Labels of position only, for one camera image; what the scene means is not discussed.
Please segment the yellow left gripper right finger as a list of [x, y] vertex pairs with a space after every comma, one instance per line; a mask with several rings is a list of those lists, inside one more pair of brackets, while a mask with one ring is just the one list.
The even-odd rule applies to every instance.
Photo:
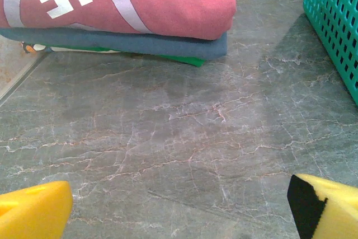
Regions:
[[296, 174], [287, 199], [300, 238], [357, 238], [357, 188]]

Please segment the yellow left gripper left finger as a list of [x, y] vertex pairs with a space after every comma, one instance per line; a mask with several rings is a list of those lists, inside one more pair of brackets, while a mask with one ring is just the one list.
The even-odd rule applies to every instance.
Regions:
[[72, 205], [67, 181], [1, 194], [1, 238], [61, 238]]

